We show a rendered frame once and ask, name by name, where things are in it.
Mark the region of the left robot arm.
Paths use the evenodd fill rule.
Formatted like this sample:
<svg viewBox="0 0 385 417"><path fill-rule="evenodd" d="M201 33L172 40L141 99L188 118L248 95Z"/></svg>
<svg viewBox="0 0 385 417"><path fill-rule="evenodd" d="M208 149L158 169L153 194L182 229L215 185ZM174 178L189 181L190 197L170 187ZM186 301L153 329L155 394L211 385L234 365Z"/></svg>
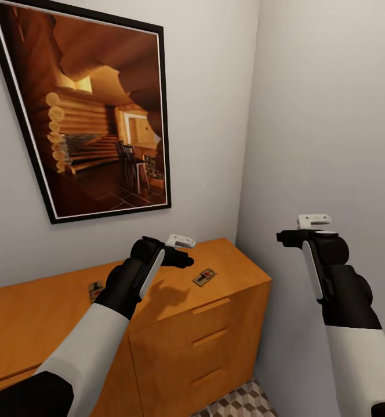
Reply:
<svg viewBox="0 0 385 417"><path fill-rule="evenodd" d="M158 268L194 264L177 247L194 248L188 237L170 235L165 244L143 236L105 289L35 374L0 391L0 417L89 417L123 335Z"/></svg>

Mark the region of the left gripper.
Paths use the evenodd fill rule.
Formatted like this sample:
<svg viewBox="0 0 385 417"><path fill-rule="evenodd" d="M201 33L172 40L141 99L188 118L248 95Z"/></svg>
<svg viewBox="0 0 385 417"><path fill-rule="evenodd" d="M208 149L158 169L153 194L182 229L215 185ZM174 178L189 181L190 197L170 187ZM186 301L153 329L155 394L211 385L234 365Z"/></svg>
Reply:
<svg viewBox="0 0 385 417"><path fill-rule="evenodd" d="M174 266L184 269L187 266L191 266L194 264L194 259L191 257L188 257L188 253L181 252L176 250L173 247L169 247L170 250L170 260L165 265L166 267Z"/></svg>

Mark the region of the mousetrap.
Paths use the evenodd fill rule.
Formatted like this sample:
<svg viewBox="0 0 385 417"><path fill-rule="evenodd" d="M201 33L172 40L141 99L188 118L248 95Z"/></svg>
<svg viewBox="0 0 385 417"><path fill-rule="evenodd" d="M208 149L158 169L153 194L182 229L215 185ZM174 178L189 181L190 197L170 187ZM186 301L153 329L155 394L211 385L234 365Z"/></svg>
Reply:
<svg viewBox="0 0 385 417"><path fill-rule="evenodd" d="M208 281L210 281L214 276L216 276L216 272L210 268L207 268L204 272L202 272L199 276L192 279L192 281L200 287L203 287Z"/></svg>
<svg viewBox="0 0 385 417"><path fill-rule="evenodd" d="M104 290L102 280L94 281L89 284L90 301L93 304L98 295Z"/></svg>

